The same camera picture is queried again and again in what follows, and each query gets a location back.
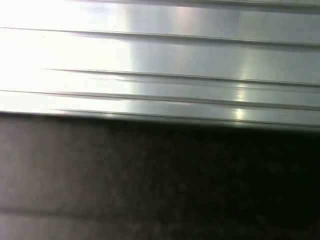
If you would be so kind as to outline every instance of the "metal surface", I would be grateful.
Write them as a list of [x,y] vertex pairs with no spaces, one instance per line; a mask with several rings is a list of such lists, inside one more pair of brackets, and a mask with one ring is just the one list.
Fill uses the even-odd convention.
[[0,109],[318,127],[320,15],[219,2],[2,3]]

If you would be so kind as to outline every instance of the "granite surface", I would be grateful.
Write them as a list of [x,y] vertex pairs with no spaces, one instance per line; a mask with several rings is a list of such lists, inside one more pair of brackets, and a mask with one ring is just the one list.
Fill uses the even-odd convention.
[[0,239],[319,239],[319,140],[3,114]]

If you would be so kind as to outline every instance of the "corrugated metal panel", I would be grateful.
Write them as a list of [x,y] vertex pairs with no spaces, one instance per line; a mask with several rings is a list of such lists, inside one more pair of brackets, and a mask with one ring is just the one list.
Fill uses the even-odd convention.
[[2,3],[0,109],[318,128],[318,2],[252,2]]

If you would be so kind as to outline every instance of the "speckled floor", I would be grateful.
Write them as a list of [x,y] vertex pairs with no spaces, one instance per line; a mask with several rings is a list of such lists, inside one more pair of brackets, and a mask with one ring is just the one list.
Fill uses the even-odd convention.
[[0,239],[319,239],[319,135],[0,116]]

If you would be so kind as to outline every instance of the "dark floor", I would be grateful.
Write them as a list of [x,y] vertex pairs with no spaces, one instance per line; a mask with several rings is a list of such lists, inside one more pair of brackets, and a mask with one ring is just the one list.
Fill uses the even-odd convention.
[[319,239],[319,143],[302,133],[3,114],[0,239]]

